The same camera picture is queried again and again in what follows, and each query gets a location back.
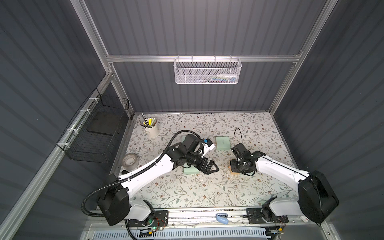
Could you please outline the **mint green drawer jewelry box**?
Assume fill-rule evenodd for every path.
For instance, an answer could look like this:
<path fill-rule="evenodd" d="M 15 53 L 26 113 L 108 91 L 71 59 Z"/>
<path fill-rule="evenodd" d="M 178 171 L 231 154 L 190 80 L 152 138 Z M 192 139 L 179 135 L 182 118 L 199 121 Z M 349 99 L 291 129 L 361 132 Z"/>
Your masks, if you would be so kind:
<path fill-rule="evenodd" d="M 185 175 L 196 175 L 196 174 L 198 174 L 200 171 L 197 169 L 197 168 L 195 168 L 194 166 L 191 166 L 191 167 L 189 167 L 189 168 L 183 168 L 183 173 L 185 174 Z"/>
<path fill-rule="evenodd" d="M 236 160 L 230 160 L 230 171 L 232 175 L 239 175 L 241 172 L 238 169 L 237 161 Z"/>

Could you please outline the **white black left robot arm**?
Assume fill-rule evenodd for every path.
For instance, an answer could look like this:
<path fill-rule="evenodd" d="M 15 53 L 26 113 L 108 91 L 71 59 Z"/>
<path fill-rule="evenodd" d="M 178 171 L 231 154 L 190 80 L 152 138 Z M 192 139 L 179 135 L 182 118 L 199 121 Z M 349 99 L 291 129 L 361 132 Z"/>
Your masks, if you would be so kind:
<path fill-rule="evenodd" d="M 137 220 L 145 226 L 152 224 L 156 211 L 152 205 L 144 200 L 134 201 L 134 195 L 143 187 L 158 177 L 171 172 L 179 166 L 187 164 L 194 166 L 200 172 L 210 175 L 219 171 L 219 167 L 212 160 L 201 157 L 188 149 L 170 148 L 167 153 L 144 165 L 134 172 L 122 175 L 119 179 L 114 175 L 114 186 L 101 190 L 98 205 L 110 226 L 122 220 Z"/>

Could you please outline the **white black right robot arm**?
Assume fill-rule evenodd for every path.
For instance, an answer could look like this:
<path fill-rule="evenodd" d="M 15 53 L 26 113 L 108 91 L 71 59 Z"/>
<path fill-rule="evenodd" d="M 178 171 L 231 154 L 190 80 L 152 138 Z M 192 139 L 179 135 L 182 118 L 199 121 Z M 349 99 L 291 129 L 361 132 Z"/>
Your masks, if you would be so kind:
<path fill-rule="evenodd" d="M 231 150 L 235 155 L 235 159 L 230 161 L 232 172 L 249 177 L 257 172 L 266 174 L 291 187 L 298 194 L 291 198 L 275 196 L 268 199 L 256 215 L 264 222 L 274 223 L 284 216 L 304 216 L 321 225 L 339 206 L 340 201 L 323 173 L 290 167 L 260 151 L 251 153 L 242 143 Z"/>

